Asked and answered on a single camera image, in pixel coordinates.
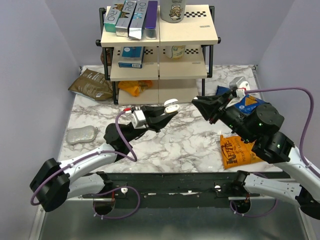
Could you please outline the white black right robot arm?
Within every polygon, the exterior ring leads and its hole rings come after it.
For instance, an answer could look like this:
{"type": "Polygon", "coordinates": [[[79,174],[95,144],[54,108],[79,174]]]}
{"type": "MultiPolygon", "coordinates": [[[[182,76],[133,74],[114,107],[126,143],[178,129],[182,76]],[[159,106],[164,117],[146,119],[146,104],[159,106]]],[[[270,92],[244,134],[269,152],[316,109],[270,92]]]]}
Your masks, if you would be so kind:
{"type": "Polygon", "coordinates": [[[230,183],[235,196],[259,194],[290,203],[318,220],[320,218],[320,170],[303,154],[304,138],[296,146],[280,132],[284,117],[270,103],[257,106],[244,114],[236,103],[252,90],[238,88],[222,95],[196,96],[191,102],[210,124],[221,121],[245,143],[253,143],[252,152],[263,161],[289,174],[294,182],[263,178],[246,171],[237,171],[230,183]]]}

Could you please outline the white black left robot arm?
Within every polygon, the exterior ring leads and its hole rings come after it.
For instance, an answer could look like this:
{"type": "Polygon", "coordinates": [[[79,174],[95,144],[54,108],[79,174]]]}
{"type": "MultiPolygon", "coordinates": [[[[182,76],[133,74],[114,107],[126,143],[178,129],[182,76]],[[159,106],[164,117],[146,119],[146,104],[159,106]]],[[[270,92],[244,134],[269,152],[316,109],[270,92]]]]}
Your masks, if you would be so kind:
{"type": "Polygon", "coordinates": [[[51,212],[69,198],[88,194],[107,197],[111,185],[93,171],[124,158],[137,162],[138,157],[130,142],[147,131],[160,132],[179,109],[179,104],[173,103],[120,111],[115,122],[106,127],[102,145],[78,157],[61,162],[50,158],[42,164],[29,185],[33,192],[30,204],[41,205],[46,212],[51,212]]]}

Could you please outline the white earbud charging case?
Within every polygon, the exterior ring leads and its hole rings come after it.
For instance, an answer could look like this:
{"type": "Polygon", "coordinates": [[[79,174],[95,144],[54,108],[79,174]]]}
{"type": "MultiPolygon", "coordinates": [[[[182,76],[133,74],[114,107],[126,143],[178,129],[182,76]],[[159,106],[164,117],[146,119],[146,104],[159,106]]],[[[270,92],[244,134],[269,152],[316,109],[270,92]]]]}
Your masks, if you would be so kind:
{"type": "Polygon", "coordinates": [[[166,114],[170,114],[173,112],[178,112],[180,109],[180,105],[178,104],[178,100],[176,98],[169,99],[164,102],[164,112],[166,114]]]}

